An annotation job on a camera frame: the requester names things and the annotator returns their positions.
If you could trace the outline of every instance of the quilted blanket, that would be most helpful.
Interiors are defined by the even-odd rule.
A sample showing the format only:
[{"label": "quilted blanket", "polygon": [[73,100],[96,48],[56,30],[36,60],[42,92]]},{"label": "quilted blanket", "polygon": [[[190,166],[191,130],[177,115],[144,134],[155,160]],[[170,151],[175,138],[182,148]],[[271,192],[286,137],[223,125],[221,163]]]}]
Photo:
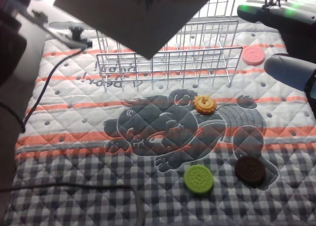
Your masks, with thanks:
[{"label": "quilted blanket", "polygon": [[[267,75],[263,64],[239,63],[232,86],[217,78],[126,84],[105,92],[95,47],[54,74],[16,144],[14,186],[47,183],[131,184],[149,226],[316,225],[316,121],[305,94]],[[286,52],[276,30],[239,25],[236,45],[261,47],[266,57]],[[70,54],[48,38],[31,107],[54,65]],[[211,95],[213,115],[194,110],[196,95]],[[266,168],[258,188],[236,176],[241,156]],[[202,164],[213,189],[192,194],[184,172]],[[55,187],[11,193],[4,225],[135,225],[132,192]]]}]

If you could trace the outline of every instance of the pink round toy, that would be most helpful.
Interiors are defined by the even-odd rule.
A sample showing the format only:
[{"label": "pink round toy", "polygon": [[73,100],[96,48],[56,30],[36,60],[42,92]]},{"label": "pink round toy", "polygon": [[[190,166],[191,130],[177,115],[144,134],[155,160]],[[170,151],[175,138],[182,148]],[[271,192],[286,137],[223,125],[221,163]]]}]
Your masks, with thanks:
[{"label": "pink round toy", "polygon": [[246,64],[257,66],[265,60],[265,53],[258,47],[249,46],[243,50],[241,58]]}]

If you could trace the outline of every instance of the dark brown round toy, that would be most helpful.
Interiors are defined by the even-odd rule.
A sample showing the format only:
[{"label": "dark brown round toy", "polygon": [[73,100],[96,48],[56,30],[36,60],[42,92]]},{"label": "dark brown round toy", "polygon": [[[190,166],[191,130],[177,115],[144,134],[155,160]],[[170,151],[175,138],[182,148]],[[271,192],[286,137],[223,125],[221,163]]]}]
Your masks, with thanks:
[{"label": "dark brown round toy", "polygon": [[266,168],[257,158],[246,156],[237,160],[235,174],[245,184],[257,187],[265,179]]}]

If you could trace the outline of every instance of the green round toy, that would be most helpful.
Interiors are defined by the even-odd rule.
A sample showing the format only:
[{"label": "green round toy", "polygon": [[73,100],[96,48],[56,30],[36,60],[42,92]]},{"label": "green round toy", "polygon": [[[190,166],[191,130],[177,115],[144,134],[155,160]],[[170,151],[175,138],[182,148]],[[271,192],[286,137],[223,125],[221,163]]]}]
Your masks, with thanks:
[{"label": "green round toy", "polygon": [[204,194],[213,187],[213,174],[203,165],[193,165],[184,174],[185,185],[196,194]]}]

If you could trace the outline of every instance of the silver wire rack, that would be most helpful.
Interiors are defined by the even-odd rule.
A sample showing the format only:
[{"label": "silver wire rack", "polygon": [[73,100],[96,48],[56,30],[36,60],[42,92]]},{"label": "silver wire rack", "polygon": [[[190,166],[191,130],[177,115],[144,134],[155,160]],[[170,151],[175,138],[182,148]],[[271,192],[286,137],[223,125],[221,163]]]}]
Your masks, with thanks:
[{"label": "silver wire rack", "polygon": [[151,60],[97,31],[97,62],[105,91],[113,82],[180,80],[226,77],[232,84],[242,47],[234,45],[237,20],[230,20],[235,0],[210,0]]}]

